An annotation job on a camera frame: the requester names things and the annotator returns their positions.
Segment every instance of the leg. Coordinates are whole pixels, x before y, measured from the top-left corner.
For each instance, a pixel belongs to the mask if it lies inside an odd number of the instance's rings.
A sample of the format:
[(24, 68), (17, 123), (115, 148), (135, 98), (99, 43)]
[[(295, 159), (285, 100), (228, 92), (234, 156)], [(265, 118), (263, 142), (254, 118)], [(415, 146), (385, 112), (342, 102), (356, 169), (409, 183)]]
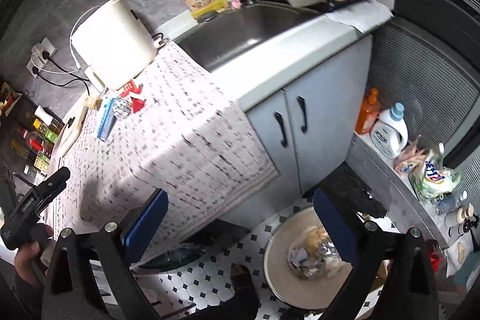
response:
[(208, 307), (188, 316), (188, 320), (254, 320), (260, 302), (245, 266), (233, 265), (230, 270), (235, 295), (216, 307)]

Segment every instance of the white cable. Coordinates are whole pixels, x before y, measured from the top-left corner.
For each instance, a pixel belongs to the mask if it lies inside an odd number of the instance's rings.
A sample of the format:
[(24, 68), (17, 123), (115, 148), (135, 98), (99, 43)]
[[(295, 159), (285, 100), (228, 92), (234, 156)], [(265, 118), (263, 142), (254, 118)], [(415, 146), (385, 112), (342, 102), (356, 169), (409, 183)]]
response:
[(73, 49), (72, 46), (71, 46), (71, 37), (73, 36), (73, 34), (74, 34), (73, 32), (74, 32), (75, 28), (77, 27), (78, 23), (79, 23), (80, 20), (85, 16), (85, 14), (87, 14), (87, 13), (89, 13), (90, 11), (92, 11), (93, 9), (96, 9), (96, 8), (99, 8), (99, 7), (101, 7), (101, 5), (100, 5), (100, 6), (93, 6), (93, 7), (91, 7), (90, 9), (88, 9), (86, 12), (84, 12), (84, 13), (80, 16), (80, 18), (77, 19), (77, 21), (76, 21), (75, 24), (73, 25), (73, 28), (72, 28), (71, 31), (70, 31), (70, 37), (69, 37), (69, 39), (68, 39), (68, 45), (70, 46), (70, 54), (71, 54), (71, 57), (73, 57), (73, 59), (75, 60), (75, 64), (77, 65), (77, 69), (81, 69), (81, 67), (80, 67), (80, 63), (79, 63), (79, 61), (78, 61), (78, 59), (77, 59), (77, 57), (75, 56), (75, 53), (74, 53), (74, 51), (73, 51), (74, 49)]
[(47, 72), (48, 74), (59, 74), (59, 75), (71, 75), (73, 74), (74, 72), (77, 72), (81, 69), (84, 69), (84, 68), (88, 68), (88, 65), (86, 65), (85, 67), (81, 67), (79, 69), (74, 69), (73, 71), (69, 71), (69, 72), (55, 72), (55, 71), (49, 71), (47, 69), (43, 69), (42, 67), (45, 66), (45, 64), (42, 64), (40, 67), (35, 64), (35, 62), (33, 61), (33, 56), (36, 56), (34, 55), (33, 53), (30, 55), (30, 61), (32, 62), (32, 64), (38, 68), (39, 71), (42, 71), (42, 72)]

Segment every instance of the wall socket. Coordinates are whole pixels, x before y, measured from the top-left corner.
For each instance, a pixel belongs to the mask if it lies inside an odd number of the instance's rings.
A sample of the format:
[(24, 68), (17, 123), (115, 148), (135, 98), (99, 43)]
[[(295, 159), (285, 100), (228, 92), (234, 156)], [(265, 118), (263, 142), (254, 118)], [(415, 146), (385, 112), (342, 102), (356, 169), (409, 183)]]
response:
[(50, 57), (57, 51), (57, 48), (53, 46), (51, 41), (45, 37), (41, 43), (37, 43), (32, 47), (32, 55), (30, 56), (30, 60), (28, 61), (26, 67), (28, 71), (32, 74), (33, 77), (37, 77), (37, 74), (33, 73), (33, 67), (37, 67), (39, 70), (45, 69), (46, 63), (48, 60), (44, 60), (42, 57), (42, 52), (47, 51)]

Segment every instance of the patterned tablecloth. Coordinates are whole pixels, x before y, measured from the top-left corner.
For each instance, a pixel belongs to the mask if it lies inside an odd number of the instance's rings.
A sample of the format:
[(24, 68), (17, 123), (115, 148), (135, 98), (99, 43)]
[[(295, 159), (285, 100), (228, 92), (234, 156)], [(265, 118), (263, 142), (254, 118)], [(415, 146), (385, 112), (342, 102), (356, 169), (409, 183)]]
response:
[(260, 190), (277, 171), (238, 104), (176, 44), (160, 49), (136, 81), (146, 105), (117, 121), (105, 143), (94, 138), (97, 113), (89, 111), (61, 161), (71, 178), (49, 220), (55, 235), (65, 227), (93, 232), (119, 222), (160, 187), (169, 211), (144, 263)]

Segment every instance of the tiled floor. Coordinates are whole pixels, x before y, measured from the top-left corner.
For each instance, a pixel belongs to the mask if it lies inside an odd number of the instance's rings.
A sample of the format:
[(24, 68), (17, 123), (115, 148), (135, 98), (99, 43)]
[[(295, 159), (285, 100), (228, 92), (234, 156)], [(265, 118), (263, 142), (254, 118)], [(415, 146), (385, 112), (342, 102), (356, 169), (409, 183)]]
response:
[[(260, 298), (261, 307), (256, 320), (278, 320), (282, 312), (288, 307), (279, 301), (269, 290), (263, 275), (263, 255), (268, 241), (275, 230), (290, 216), (312, 205), (311, 199), (299, 199), (293, 205), (270, 217), (264, 223), (246, 234), (230, 248), (214, 248), (198, 261), (172, 270), (168, 274), (159, 274), (148, 277), (149, 283), (142, 281), (142, 287), (154, 288), (157, 300), (161, 301), (155, 308), (160, 315), (186, 307), (192, 302), (196, 307), (183, 311), (172, 317), (181, 318), (185, 315), (201, 310), (210, 305), (218, 305), (233, 296), (230, 283), (230, 267), (232, 263), (246, 265), (252, 275), (253, 283)], [(384, 230), (396, 231), (388, 219), (375, 219)], [(374, 307), (381, 289), (371, 292), (361, 308), (359, 315)], [(316, 320), (321, 315), (311, 315), (310, 320)]]

